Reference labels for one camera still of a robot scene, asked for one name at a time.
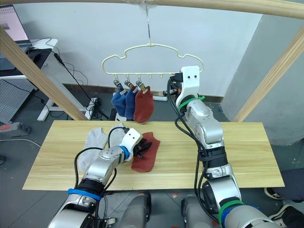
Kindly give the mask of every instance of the laptop screen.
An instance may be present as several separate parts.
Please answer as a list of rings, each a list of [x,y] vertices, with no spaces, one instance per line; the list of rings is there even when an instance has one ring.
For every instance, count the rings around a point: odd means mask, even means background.
[[[29,42],[29,38],[12,5],[0,8],[0,26],[16,43]]]

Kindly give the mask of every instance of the laptop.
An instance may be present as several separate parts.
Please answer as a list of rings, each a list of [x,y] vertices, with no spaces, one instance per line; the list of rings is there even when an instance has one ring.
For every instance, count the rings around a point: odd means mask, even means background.
[[[19,45],[27,54],[32,44],[24,31],[13,5],[0,7],[0,26],[9,34],[9,36]],[[12,70],[15,66],[0,54],[0,70]]]

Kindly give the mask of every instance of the red sock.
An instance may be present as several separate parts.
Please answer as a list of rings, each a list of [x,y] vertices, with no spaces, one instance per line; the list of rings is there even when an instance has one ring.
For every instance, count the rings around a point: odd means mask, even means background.
[[[133,158],[131,169],[137,172],[149,172],[154,166],[157,149],[161,142],[153,137],[153,132],[146,132],[142,136],[147,142],[152,142],[152,145],[142,153],[143,159]]]
[[[145,94],[142,90],[136,94],[134,120],[138,123],[146,122],[154,110],[153,94],[150,92],[150,86],[147,89],[148,91]]]

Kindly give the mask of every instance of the pegboard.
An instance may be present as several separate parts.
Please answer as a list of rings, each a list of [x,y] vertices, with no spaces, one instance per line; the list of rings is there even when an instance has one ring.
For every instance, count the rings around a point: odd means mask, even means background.
[[[5,79],[21,89],[32,91],[35,87],[27,79]],[[29,93],[0,80],[0,121],[8,124]]]

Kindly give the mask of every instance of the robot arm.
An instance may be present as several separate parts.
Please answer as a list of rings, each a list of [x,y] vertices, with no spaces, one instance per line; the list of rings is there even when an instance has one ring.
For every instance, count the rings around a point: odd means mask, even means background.
[[[202,185],[205,209],[210,214],[218,214],[222,227],[277,228],[262,212],[242,203],[232,166],[227,161],[222,127],[213,117],[212,110],[198,97],[199,79],[198,66],[183,67],[169,79],[167,93],[176,95],[178,111],[184,114],[203,147],[199,148],[199,160],[206,169],[204,177],[207,180]]]
[[[75,189],[68,190],[68,198],[53,217],[49,228],[94,227],[94,216],[98,202],[103,197],[106,184],[114,169],[121,163],[130,161],[140,143],[142,135],[131,128],[119,146],[100,151],[81,182]]]

